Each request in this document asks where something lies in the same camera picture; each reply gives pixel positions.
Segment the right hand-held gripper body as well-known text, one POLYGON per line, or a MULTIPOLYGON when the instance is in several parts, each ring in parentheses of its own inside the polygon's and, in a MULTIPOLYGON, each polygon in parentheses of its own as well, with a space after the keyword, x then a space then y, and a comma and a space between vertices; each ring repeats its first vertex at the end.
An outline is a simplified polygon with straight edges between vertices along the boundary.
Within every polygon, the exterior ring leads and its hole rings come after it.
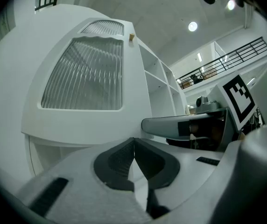
POLYGON ((241 130, 257 109, 251 93, 238 72, 216 84, 207 96, 196 100, 196 114, 223 119, 224 129, 218 151, 240 137, 241 130))

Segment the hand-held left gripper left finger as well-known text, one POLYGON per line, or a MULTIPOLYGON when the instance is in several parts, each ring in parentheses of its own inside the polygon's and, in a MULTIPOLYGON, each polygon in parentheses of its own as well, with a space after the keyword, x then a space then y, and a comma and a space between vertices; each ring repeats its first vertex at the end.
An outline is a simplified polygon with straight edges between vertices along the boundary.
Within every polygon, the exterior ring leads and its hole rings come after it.
POLYGON ((18 199, 56 224, 145 224, 151 216, 134 192, 116 190, 102 182, 94 161, 103 152, 131 139, 121 139, 75 151, 32 178, 18 199))

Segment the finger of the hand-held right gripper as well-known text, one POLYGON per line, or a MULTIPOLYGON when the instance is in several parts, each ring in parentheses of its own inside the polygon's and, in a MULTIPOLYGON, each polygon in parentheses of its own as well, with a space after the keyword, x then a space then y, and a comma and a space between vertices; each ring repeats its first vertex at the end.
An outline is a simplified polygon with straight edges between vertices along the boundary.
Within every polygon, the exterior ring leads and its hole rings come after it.
POLYGON ((167 139, 210 139, 223 134, 225 115, 220 112, 194 115, 146 118, 141 123, 144 132, 167 139))

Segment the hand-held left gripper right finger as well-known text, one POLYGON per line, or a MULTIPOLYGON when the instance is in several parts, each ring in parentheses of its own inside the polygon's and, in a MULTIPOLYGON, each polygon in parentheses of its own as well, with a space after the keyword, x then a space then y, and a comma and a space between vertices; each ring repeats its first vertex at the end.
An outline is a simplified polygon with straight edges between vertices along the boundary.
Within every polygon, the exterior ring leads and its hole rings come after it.
POLYGON ((145 167, 148 203, 159 218, 213 218, 236 163, 241 142, 224 153, 194 150, 135 139, 136 161, 145 167))

